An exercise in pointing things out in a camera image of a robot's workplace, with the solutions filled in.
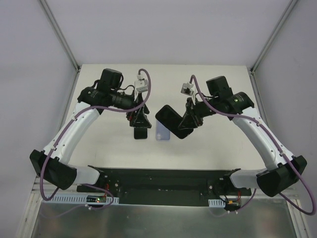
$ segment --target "white table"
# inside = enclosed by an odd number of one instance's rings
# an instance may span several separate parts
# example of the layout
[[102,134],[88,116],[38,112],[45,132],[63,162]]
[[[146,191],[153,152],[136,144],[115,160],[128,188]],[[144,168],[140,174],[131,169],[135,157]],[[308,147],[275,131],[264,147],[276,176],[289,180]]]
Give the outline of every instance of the white table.
[[264,168],[259,154],[242,131],[228,118],[214,115],[204,125],[181,140],[171,134],[170,141],[156,141],[156,112],[165,104],[180,115],[185,112],[186,96],[180,93],[182,83],[195,74],[204,94],[206,81],[224,75],[234,93],[243,91],[256,103],[245,66],[155,65],[155,64],[84,64],[73,94],[68,116],[85,87],[100,79],[104,68],[124,75],[122,87],[133,84],[138,69],[145,68],[152,79],[147,102],[148,119],[153,125],[148,139],[135,140],[133,128],[123,113],[104,111],[91,125],[72,154],[70,164],[106,168],[231,170]]

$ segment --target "gray floor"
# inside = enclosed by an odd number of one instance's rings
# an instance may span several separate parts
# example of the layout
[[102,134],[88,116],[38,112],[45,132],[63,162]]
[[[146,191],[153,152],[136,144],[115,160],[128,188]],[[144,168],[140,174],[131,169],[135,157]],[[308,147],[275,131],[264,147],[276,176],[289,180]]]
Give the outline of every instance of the gray floor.
[[[56,216],[74,207],[42,204],[40,212]],[[102,211],[78,208],[62,217],[38,215],[33,238],[295,238],[287,204],[255,199],[238,215],[206,207],[113,205]]]

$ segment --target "robotic arm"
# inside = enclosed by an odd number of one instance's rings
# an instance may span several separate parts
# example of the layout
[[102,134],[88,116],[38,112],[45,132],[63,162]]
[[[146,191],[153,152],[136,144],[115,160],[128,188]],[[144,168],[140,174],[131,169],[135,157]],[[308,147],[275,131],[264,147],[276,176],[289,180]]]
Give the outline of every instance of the robotic arm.
[[[85,88],[81,92],[71,117],[54,139],[45,146],[41,152],[34,150],[31,153],[31,162],[39,176],[45,160],[47,156],[49,156],[44,172],[44,179],[58,188],[65,190],[72,184],[83,183],[104,184],[105,176],[100,176],[102,172],[97,168],[92,166],[70,166],[68,163],[81,137],[104,111],[100,108],[116,107],[126,110],[132,109],[143,102],[140,98],[142,98],[142,92],[146,92],[148,89],[147,80],[142,78],[137,80],[131,95],[118,92],[122,82],[123,75],[121,72],[104,69],[100,80],[96,81],[97,88],[95,89],[95,85],[93,85],[92,87]],[[137,124],[138,127],[152,127],[144,114],[144,108],[146,108],[145,104],[136,111],[137,113],[134,113],[134,111],[127,113],[127,115],[129,114],[128,120],[130,121],[130,126],[135,127],[135,124]]]
[[[292,152],[281,144],[263,122],[248,95],[243,92],[233,94],[224,76],[208,80],[207,86],[211,95],[208,98],[205,96],[208,104],[217,111],[227,115],[241,115],[241,117],[228,116],[228,118],[246,134],[259,152],[266,167],[263,170],[233,170],[224,176],[222,186],[260,188],[266,195],[273,197],[296,183],[299,178],[284,159],[283,154],[292,159],[291,163],[300,174],[303,173],[307,165],[305,158],[303,156],[295,157]],[[179,134],[179,130],[194,129],[202,126],[204,117],[216,114],[205,102],[199,102],[196,97],[193,97],[195,91],[192,88],[191,83],[183,85],[181,92],[191,97],[187,98],[186,112],[178,126],[170,125],[170,123],[173,123],[172,121],[160,120],[157,117],[165,127],[175,128],[174,131],[171,131],[175,135]],[[256,119],[258,123],[250,121],[247,117]],[[283,148],[282,153],[278,151],[265,130]]]

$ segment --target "white wall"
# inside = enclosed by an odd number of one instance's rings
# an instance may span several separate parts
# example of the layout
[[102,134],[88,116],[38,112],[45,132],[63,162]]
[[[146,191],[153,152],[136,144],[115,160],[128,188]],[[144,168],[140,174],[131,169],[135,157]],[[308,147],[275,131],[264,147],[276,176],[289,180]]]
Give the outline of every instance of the white wall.
[[48,0],[82,63],[251,66],[290,0]]
[[[304,178],[317,197],[317,1],[301,0],[256,72],[268,123],[308,166]],[[303,207],[311,202],[300,186]],[[307,217],[317,237],[317,216]]]
[[57,130],[74,69],[35,0],[0,1],[0,237],[18,229],[29,160]]

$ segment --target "metal frame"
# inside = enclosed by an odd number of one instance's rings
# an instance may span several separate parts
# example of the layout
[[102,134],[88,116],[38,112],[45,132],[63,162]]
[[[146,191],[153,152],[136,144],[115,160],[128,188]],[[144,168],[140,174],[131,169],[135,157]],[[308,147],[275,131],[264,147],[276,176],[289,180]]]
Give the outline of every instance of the metal frame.
[[[74,82],[71,88],[71,91],[69,93],[69,98],[67,101],[67,104],[64,108],[64,116],[60,121],[60,125],[59,128],[63,125],[63,123],[66,120],[67,117],[67,112],[70,106],[70,102],[71,102],[71,98],[73,96],[74,93],[74,89],[77,83],[77,79],[79,76],[79,72],[80,72],[80,65],[78,63],[78,61],[76,60],[75,56],[73,55],[53,13],[52,10],[50,9],[48,3],[46,0],[38,0],[41,8],[43,9],[48,21],[50,22],[53,31],[55,32],[59,42],[61,43],[61,46],[63,47],[63,49],[65,50],[69,60],[71,61],[71,63],[73,64],[75,70],[76,70],[76,77],[74,78]],[[279,34],[280,30],[282,29],[283,25],[285,24],[285,22],[287,21],[288,17],[290,16],[291,12],[294,10],[295,6],[297,5],[297,3],[299,2],[299,0],[291,0],[288,4],[288,6],[286,7],[285,11],[283,12],[282,16],[280,17],[278,23],[276,24],[275,28],[273,29],[271,35],[269,36],[268,40],[266,41],[263,49],[261,50],[257,60],[255,61],[253,67],[251,69],[248,69],[249,71],[249,77],[251,80],[251,84],[255,93],[255,97],[256,97],[256,101],[259,107],[259,111],[261,114],[261,117],[264,119],[264,121],[267,123],[267,119],[266,119],[266,115],[265,115],[265,109],[263,106],[263,102],[260,96],[260,92],[259,89],[257,87],[257,83],[256,83],[256,79],[254,77],[255,71],[258,69],[259,65],[261,64],[261,62],[263,61],[265,55],[267,54],[270,46],[272,45],[272,43],[274,42],[274,40],[276,39],[277,35]],[[47,193],[52,193],[52,191],[55,189],[55,187],[51,184],[48,184],[45,182],[45,192]],[[76,191],[76,186],[71,186],[68,190],[65,191],[61,191],[62,193],[65,194],[78,194]],[[295,188],[289,188],[284,192],[285,195],[289,196],[291,199],[293,199],[293,201],[295,201],[298,205],[300,205],[300,201],[298,200],[298,194],[295,190]],[[262,192],[258,192],[256,197],[258,199],[261,198],[268,198],[265,194],[263,194]],[[33,232],[33,228],[35,226],[35,221],[36,221],[36,217],[37,217],[37,213],[39,211],[40,208],[40,204],[42,202],[42,198],[41,195],[39,194],[39,178],[36,178],[35,183],[33,185],[33,189],[26,207],[26,211],[24,213],[23,216],[23,220],[22,223],[19,226],[19,230],[17,233],[18,238],[30,238]],[[291,218],[293,221],[293,225],[296,231],[296,235],[299,238],[309,238],[311,237],[308,229],[307,229],[307,223],[306,223],[306,219],[305,216],[303,216],[302,213],[300,213],[299,211],[297,211],[296,209],[294,209],[294,207],[292,207],[290,204],[288,204],[289,207],[289,211],[291,214]]]

